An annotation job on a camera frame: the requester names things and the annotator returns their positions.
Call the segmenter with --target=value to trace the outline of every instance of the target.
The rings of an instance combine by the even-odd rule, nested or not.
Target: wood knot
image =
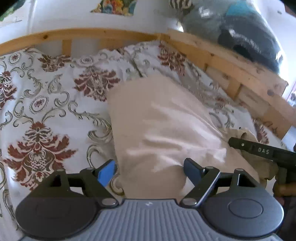
[[[269,96],[274,96],[274,92],[273,92],[272,90],[268,90],[268,91],[267,91],[267,94],[268,94]]]
[[[257,72],[257,74],[261,74],[262,72],[264,72],[264,70],[260,69],[260,68],[257,68],[256,72]]]
[[[226,79],[226,80],[228,80],[228,75],[227,74],[222,74],[222,77],[223,77],[223,79]]]

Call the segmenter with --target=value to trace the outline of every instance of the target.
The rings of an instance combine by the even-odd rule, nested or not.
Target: wooden bed frame
[[[54,40],[61,40],[62,53],[70,56],[72,39],[76,38],[99,39],[99,49],[124,47],[129,41],[164,40],[187,55],[189,60],[217,81],[233,100],[241,102],[253,118],[260,119],[280,139],[291,126],[296,126],[296,111],[281,97],[288,85],[286,81],[235,52],[175,30],[169,30],[167,34],[103,28],[52,30],[0,44],[0,56]]]

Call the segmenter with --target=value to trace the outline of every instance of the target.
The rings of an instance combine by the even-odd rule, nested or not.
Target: white wall
[[[268,8],[266,7],[266,2],[263,0],[253,0],[254,4],[258,7],[258,12],[261,13],[261,15],[267,19],[268,16]]]
[[[91,13],[100,0],[27,0],[27,17],[19,23],[0,28],[0,43],[23,35],[52,29],[100,27],[118,28],[140,32],[166,32],[178,28],[175,10],[168,0],[138,0],[134,16]],[[20,17],[17,10],[10,18]]]

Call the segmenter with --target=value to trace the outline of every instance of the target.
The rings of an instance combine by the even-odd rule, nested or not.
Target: pillow
[[[127,198],[178,201],[192,188],[185,158],[222,172],[256,171],[230,148],[208,110],[186,89],[162,75],[125,82],[108,93],[115,153]]]

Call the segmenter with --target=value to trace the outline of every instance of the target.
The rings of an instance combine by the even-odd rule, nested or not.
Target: gray ribbed plate
[[[211,229],[194,209],[174,200],[125,200],[104,210],[87,230],[67,241],[234,241]],[[276,235],[258,239],[281,241]],[[24,237],[22,241],[36,241]]]

